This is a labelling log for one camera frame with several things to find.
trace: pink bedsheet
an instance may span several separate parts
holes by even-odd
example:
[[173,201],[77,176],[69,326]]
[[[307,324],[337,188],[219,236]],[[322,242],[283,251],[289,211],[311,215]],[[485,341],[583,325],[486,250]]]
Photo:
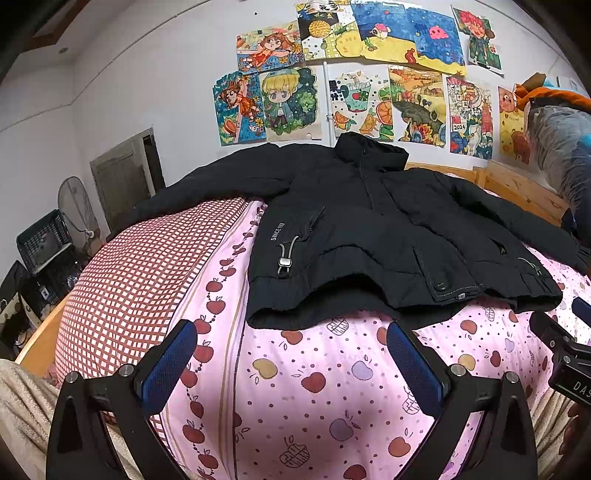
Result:
[[[199,345],[161,414],[173,455],[206,479],[393,478],[431,426],[385,348],[390,319],[369,312],[302,332],[253,330],[244,321],[246,269],[263,205],[251,202],[178,306]],[[591,301],[571,268],[531,249],[559,286],[557,321],[588,343],[591,329],[570,311]],[[472,374],[517,372],[530,407],[547,388],[550,351],[531,334],[529,314],[474,301],[448,322],[418,331],[448,363]],[[454,477],[479,413],[472,414],[441,478]]]

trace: blue gripper pad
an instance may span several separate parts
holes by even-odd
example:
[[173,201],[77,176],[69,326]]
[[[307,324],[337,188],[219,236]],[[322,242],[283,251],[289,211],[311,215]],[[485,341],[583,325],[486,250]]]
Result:
[[591,327],[591,305],[584,301],[581,297],[573,299],[571,305],[573,313]]
[[421,411],[438,418],[444,399],[441,382],[396,322],[388,327],[386,345]]
[[160,345],[152,347],[142,358],[142,362],[149,361],[147,357],[152,350],[156,350],[160,357],[141,384],[139,397],[147,416],[164,410],[168,398],[195,351],[196,344],[195,325],[181,320]]

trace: jacket sleeve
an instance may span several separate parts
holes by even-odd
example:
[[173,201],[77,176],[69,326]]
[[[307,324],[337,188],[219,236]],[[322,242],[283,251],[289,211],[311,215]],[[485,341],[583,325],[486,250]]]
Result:
[[286,158],[274,144],[245,148],[199,167],[125,215],[115,235],[136,223],[182,212],[205,200],[233,197],[270,199],[289,189],[297,158]]
[[490,195],[467,180],[434,173],[462,207],[494,220],[522,242],[548,257],[569,265],[581,275],[587,274],[591,251],[580,245],[566,231],[522,210],[508,200]]

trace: hood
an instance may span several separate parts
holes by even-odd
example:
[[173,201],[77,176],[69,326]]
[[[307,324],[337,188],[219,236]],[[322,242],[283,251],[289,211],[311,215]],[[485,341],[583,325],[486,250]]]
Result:
[[405,149],[383,144],[363,135],[347,132],[342,134],[336,145],[335,155],[345,163],[379,172],[404,170],[408,160]]

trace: beige blanket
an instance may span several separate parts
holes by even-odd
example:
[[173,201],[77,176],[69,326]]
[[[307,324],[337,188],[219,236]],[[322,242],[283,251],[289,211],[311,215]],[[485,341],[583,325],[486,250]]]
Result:
[[[0,436],[31,480],[45,480],[47,442],[59,390],[0,359]],[[107,425],[121,464],[131,480],[140,474],[123,437]],[[185,470],[189,478],[199,476]]]
[[[59,390],[29,374],[19,365],[0,359],[0,436],[31,480],[45,479],[47,442]],[[571,400],[548,390],[532,409],[539,478],[547,479],[560,460],[558,449],[568,422]],[[107,426],[125,472],[142,476],[123,437]],[[189,478],[200,477],[187,469]]]

